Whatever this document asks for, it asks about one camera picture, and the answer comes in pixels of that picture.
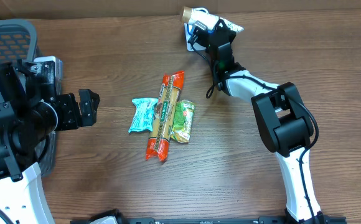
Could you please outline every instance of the blue snack package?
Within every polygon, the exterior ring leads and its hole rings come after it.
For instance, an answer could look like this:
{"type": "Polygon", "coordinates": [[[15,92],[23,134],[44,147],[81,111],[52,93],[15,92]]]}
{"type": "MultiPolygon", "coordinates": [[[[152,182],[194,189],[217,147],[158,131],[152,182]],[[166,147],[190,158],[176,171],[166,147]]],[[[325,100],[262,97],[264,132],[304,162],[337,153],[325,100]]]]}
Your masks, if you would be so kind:
{"type": "Polygon", "coordinates": [[[136,112],[128,133],[131,131],[140,132],[146,129],[153,131],[154,107],[156,106],[157,102],[158,99],[154,98],[141,98],[132,100],[132,103],[136,106],[136,112]]]}

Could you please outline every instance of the green snack package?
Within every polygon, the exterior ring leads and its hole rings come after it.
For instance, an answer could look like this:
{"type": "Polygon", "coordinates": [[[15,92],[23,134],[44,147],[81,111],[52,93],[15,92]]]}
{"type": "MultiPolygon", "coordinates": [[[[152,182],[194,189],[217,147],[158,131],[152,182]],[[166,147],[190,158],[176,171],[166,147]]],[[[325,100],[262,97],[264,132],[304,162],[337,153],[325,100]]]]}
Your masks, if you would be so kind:
{"type": "Polygon", "coordinates": [[[182,100],[176,103],[174,125],[171,138],[180,143],[188,143],[192,132],[192,121],[195,104],[189,100],[182,100]]]}

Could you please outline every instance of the beige wall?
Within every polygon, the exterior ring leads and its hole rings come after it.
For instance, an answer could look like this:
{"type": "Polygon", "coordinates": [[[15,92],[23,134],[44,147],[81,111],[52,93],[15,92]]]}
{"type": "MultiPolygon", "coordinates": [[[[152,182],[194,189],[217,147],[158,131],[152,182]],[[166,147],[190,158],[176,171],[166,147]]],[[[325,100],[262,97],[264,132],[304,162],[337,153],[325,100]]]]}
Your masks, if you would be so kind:
{"type": "Polygon", "coordinates": [[[361,0],[0,0],[0,19],[175,15],[182,6],[212,13],[358,9],[361,0]]]}

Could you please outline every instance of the orange package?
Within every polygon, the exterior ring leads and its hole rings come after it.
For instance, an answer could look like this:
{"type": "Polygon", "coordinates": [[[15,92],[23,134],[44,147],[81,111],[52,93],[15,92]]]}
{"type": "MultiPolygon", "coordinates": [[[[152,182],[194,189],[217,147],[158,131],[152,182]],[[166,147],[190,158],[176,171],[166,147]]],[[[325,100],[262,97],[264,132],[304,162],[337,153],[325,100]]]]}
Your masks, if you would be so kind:
{"type": "Polygon", "coordinates": [[[153,131],[150,132],[146,149],[146,160],[153,156],[158,156],[160,161],[167,159],[176,102],[183,88],[184,77],[185,71],[179,71],[173,75],[165,74],[162,79],[158,103],[154,109],[153,131]]]}

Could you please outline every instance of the wooden tabletop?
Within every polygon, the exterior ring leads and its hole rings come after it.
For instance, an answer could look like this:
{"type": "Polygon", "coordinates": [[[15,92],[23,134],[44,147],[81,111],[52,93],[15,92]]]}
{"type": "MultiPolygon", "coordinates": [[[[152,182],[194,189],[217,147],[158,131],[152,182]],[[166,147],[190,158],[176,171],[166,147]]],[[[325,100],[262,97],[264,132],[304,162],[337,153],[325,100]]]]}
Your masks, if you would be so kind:
{"type": "MultiPolygon", "coordinates": [[[[326,215],[361,223],[361,10],[224,14],[245,28],[233,53],[253,75],[293,82],[317,119],[311,151],[326,215]]],[[[207,64],[185,47],[178,16],[32,21],[44,55],[63,60],[65,93],[100,95],[93,127],[59,135],[43,178],[57,223],[119,208],[127,217],[283,215],[286,192],[251,105],[215,91],[207,64]],[[134,98],[158,96],[164,73],[185,70],[180,99],[197,104],[190,143],[145,161],[148,133],[128,134],[134,98]]]]}

